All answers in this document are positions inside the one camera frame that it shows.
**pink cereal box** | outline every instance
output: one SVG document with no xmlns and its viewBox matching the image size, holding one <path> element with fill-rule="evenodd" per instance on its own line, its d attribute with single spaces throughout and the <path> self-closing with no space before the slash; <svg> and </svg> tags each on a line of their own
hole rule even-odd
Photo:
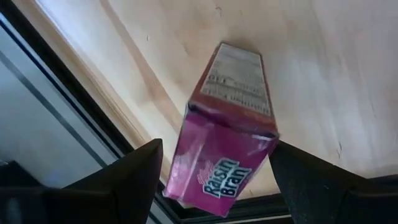
<svg viewBox="0 0 398 224">
<path fill-rule="evenodd" d="M 226 217 L 278 140 L 261 55 L 221 43 L 187 103 L 164 195 Z"/>
</svg>

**black frame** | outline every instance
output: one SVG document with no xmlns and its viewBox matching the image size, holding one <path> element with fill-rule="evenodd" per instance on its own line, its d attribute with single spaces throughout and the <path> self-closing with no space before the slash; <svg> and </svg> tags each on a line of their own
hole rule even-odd
<svg viewBox="0 0 398 224">
<path fill-rule="evenodd" d="M 95 123 L 112 139 L 112 142 L 118 147 L 122 154 L 128 154 L 134 148 L 129 144 L 126 138 L 120 133 L 110 119 L 105 115 L 101 108 L 96 104 L 94 99 L 82 87 L 75 76 L 69 71 L 65 64 L 59 59 L 57 54 L 44 41 L 40 34 L 34 29 L 32 24 L 26 19 L 20 10 L 12 3 L 11 0 L 0 1 L 0 12 L 12 24 L 13 28 L 22 36 L 22 38 L 30 45 L 37 55 L 45 62 L 49 69 L 57 76 L 62 84 L 67 87 L 68 91 L 73 97 L 82 105 L 85 112 L 95 121 Z M 52 82 L 57 90 L 67 99 L 67 101 L 74 107 L 79 115 L 87 122 L 87 124 L 96 132 L 96 134 L 108 144 L 107 139 L 98 131 L 91 119 L 88 119 L 85 112 L 82 111 L 69 95 L 66 94 L 57 82 L 49 75 L 36 59 L 31 56 L 29 50 L 15 37 L 6 25 L 0 21 L 0 26 L 5 29 L 9 35 L 17 42 L 19 47 L 30 55 L 36 65 L 43 71 L 46 77 Z M 380 184 L 398 185 L 397 176 L 380 177 L 374 179 Z M 162 195 L 164 184 L 159 182 L 157 192 L 155 194 L 155 204 L 170 218 L 174 223 L 219 223 L 219 222 L 234 222 L 243 220 L 252 220 L 260 218 L 276 218 L 273 220 L 261 221 L 261 223 L 293 223 L 289 216 L 289 208 L 285 204 L 281 194 L 268 195 L 263 197 L 256 197 L 237 201 L 226 218 L 217 217 L 208 212 L 197 208 L 183 208 L 178 202 L 165 198 Z"/>
</svg>

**box top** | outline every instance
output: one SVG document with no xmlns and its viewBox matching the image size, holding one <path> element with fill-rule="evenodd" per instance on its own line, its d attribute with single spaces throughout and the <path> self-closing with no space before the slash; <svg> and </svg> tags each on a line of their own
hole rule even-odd
<svg viewBox="0 0 398 224">
<path fill-rule="evenodd" d="M 188 102 L 215 122 L 256 134 L 277 134 L 260 54 L 221 43 Z"/>
</svg>

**light wood grain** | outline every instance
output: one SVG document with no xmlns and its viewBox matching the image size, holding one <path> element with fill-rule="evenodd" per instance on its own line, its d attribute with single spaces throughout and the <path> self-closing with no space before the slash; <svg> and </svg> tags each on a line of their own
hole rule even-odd
<svg viewBox="0 0 398 224">
<path fill-rule="evenodd" d="M 398 173 L 397 1 L 15 2 L 133 145 L 164 140 L 163 180 L 222 40 L 263 55 L 283 141 L 365 177 Z M 276 192 L 265 163 L 241 198 Z"/>
</svg>

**kellogg's logo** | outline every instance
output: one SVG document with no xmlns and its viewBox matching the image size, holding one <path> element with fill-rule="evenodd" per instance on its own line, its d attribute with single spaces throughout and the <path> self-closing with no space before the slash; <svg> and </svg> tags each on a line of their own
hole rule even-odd
<svg viewBox="0 0 398 224">
<path fill-rule="evenodd" d="M 240 184 L 252 169 L 239 166 L 238 161 L 222 158 L 215 166 L 206 162 L 205 168 L 199 170 L 198 181 L 203 184 L 203 193 L 216 198 L 236 197 Z"/>
</svg>

